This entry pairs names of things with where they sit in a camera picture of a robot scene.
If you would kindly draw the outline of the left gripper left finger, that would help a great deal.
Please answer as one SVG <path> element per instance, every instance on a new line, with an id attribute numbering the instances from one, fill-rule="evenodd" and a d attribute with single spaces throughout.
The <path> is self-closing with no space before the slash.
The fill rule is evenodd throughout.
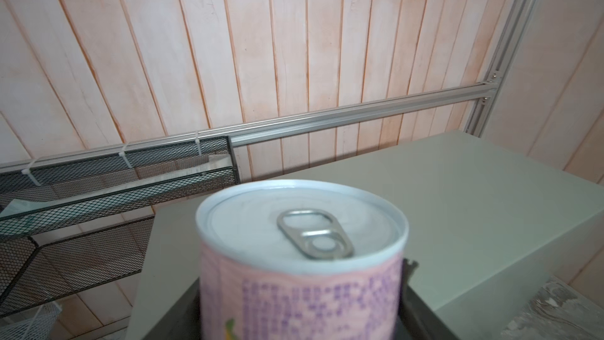
<path id="1" fill-rule="evenodd" d="M 200 284 L 196 280 L 168 310 L 159 322 L 143 337 L 144 340 L 201 339 Z"/>

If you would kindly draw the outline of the pink label can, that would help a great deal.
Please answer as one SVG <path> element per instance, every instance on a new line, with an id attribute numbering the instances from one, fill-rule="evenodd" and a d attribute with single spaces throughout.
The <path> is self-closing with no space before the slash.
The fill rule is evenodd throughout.
<path id="1" fill-rule="evenodd" d="M 341 184 L 277 179 L 195 213 L 204 339 L 390 339 L 407 217 Z"/>

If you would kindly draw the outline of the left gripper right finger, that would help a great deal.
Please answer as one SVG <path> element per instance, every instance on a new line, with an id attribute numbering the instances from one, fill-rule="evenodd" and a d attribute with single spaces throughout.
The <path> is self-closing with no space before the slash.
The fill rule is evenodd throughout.
<path id="1" fill-rule="evenodd" d="M 398 340 L 459 340 L 410 287 L 417 261 L 404 258 L 398 307 Z"/>

